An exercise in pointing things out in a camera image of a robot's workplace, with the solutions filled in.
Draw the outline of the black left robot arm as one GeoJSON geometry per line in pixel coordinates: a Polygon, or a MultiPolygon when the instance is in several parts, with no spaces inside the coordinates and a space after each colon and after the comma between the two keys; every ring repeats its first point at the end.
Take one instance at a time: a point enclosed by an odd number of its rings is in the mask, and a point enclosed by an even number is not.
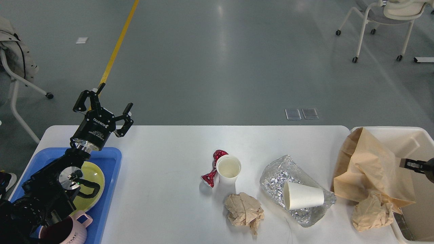
{"type": "Polygon", "coordinates": [[[119,116],[101,106],[99,94],[104,86],[101,83],[80,93],[73,111],[85,116],[64,155],[31,175],[22,184],[22,197],[13,202],[1,199],[2,244],[48,244],[48,240],[31,237],[37,227],[65,220],[76,210],[76,196],[93,198],[101,191],[99,184],[83,178],[82,165],[92,151],[103,149],[110,134],[124,137],[134,123],[133,103],[119,116]]]}

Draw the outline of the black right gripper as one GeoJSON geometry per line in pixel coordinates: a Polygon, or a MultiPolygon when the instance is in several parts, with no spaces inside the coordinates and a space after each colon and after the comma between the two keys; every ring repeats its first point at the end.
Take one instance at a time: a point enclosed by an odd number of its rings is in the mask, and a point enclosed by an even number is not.
{"type": "Polygon", "coordinates": [[[425,174],[426,178],[434,183],[434,158],[428,161],[400,159],[399,166],[400,168],[406,168],[420,174],[425,174]]]}

